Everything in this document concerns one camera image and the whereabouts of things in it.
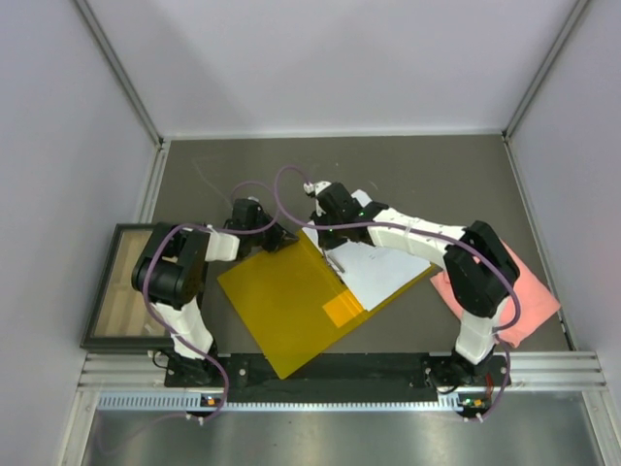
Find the yellow plastic folder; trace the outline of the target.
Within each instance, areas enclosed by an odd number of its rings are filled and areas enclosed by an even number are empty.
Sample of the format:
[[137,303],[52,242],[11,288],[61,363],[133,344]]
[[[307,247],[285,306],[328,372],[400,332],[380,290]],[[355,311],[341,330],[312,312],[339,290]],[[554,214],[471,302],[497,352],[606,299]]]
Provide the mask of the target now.
[[276,253],[258,252],[217,280],[263,355],[284,379],[432,270],[433,266],[367,312],[301,230],[295,245]]

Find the white paper stack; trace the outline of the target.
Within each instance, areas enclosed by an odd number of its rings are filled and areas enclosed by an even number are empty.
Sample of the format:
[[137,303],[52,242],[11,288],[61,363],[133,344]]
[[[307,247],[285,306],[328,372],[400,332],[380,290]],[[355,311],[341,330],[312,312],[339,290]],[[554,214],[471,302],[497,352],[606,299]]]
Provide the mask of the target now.
[[[318,244],[317,230],[305,227],[302,231],[324,259]],[[361,243],[347,242],[331,252],[341,262],[345,272],[338,273],[324,261],[367,312],[377,308],[415,279],[421,278],[432,266],[429,261],[400,250]]]

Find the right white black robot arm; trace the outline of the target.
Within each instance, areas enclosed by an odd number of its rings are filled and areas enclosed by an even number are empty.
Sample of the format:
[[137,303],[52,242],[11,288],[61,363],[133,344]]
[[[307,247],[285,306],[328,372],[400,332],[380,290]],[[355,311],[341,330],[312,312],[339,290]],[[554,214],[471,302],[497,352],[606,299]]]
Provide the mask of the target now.
[[399,250],[445,271],[463,309],[449,366],[462,383],[483,378],[499,333],[521,317],[514,290],[520,271],[494,229],[480,220],[466,227],[433,223],[377,201],[363,205],[342,183],[305,183],[304,191],[315,201],[310,219],[321,247],[349,241]]

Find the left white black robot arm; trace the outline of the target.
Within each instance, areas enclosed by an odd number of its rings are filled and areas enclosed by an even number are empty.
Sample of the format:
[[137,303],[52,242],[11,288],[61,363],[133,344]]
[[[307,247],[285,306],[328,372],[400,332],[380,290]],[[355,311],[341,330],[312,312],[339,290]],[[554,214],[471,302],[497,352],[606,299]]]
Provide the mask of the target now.
[[169,333],[178,360],[196,383],[213,383],[220,363],[200,305],[209,265],[237,262],[256,249],[275,253],[299,241],[253,198],[237,199],[221,228],[157,222],[131,275],[147,312]]

